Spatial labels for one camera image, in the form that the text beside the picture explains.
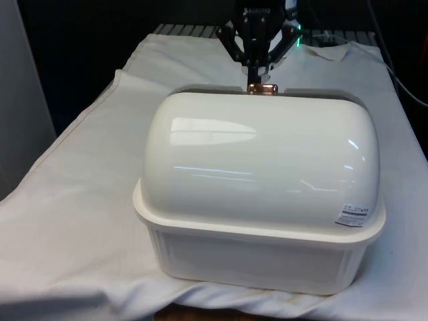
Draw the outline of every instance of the white tablecloth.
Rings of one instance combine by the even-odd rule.
[[[246,78],[216,39],[151,35],[0,203],[0,319],[131,320],[176,302],[283,318],[428,320],[428,166],[384,65],[354,47],[341,62],[300,47],[270,82],[346,90],[373,117],[388,217],[348,289],[290,294],[160,271],[131,200],[152,115],[181,86],[244,87]]]

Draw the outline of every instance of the cable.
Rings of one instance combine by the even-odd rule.
[[[323,33],[320,33],[319,35],[311,35],[310,37],[324,37],[325,35]],[[406,86],[404,86],[404,84],[400,81],[400,79],[397,77],[397,75],[395,74],[395,71],[388,66],[388,64],[386,62],[384,62],[382,59],[380,59],[378,56],[376,56],[374,53],[369,52],[367,49],[364,49],[363,47],[360,47],[357,43],[353,42],[353,41],[349,41],[343,37],[339,37],[338,35],[331,35],[332,37],[342,40],[346,43],[349,43],[350,45],[353,45],[354,47],[358,48],[359,50],[365,52],[366,54],[368,54],[369,56],[371,56],[372,58],[374,58],[377,62],[380,62],[382,64],[385,65],[385,67],[388,69],[389,73],[392,75],[393,79],[397,82],[398,85],[400,85],[402,87],[402,89],[406,92],[406,94],[408,94],[410,97],[412,97],[412,99],[414,99],[414,101],[416,101],[418,104],[422,105],[425,108],[428,108],[428,103],[423,102],[422,100],[420,100],[418,97],[416,97],[414,94],[412,94],[410,92],[410,90],[408,90],[406,88]]]
[[[312,14],[312,17],[315,19],[315,22],[318,25],[318,28],[320,28],[321,30],[324,30],[324,33],[326,34],[327,38],[329,38],[330,34],[326,30],[326,28],[324,28],[324,25],[321,23],[321,21],[319,20],[318,16],[316,15],[315,10],[314,10],[313,6],[310,3],[310,0],[306,0],[306,4],[308,5],[310,13]]]
[[[377,22],[377,18],[376,18],[376,15],[375,15],[375,11],[373,10],[373,6],[372,6],[372,1],[371,0],[367,0],[367,7],[368,7],[368,10],[370,11],[370,16],[372,18],[372,22],[373,22],[373,25],[374,25],[374,30],[375,30],[378,38],[379,38],[379,41],[381,42],[381,46],[382,46],[383,52],[385,53],[385,56],[387,58],[388,65],[389,65],[390,69],[392,70],[393,75],[395,76],[394,64],[393,64],[393,61],[391,59],[391,56],[389,55],[389,51],[388,51],[387,45],[385,44],[385,41],[383,39],[382,31],[381,31],[381,28],[379,27],[379,24]],[[397,85],[397,83],[398,83],[397,79],[398,79],[397,77],[394,77],[393,78],[393,82],[394,82],[395,92],[398,95],[399,94],[399,87]]]

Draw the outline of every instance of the label sticker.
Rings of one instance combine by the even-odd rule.
[[[367,219],[367,206],[346,204],[335,223],[349,227],[362,227]]]

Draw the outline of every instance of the white plastic box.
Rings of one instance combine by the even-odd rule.
[[[133,199],[166,273],[310,294],[349,286],[386,219],[372,120],[338,99],[173,94]]]

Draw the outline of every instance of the green light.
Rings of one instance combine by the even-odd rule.
[[[297,27],[297,29],[301,30],[302,29],[302,25],[299,25]],[[299,48],[299,46],[300,46],[300,38],[301,38],[301,36],[297,39],[297,48]]]

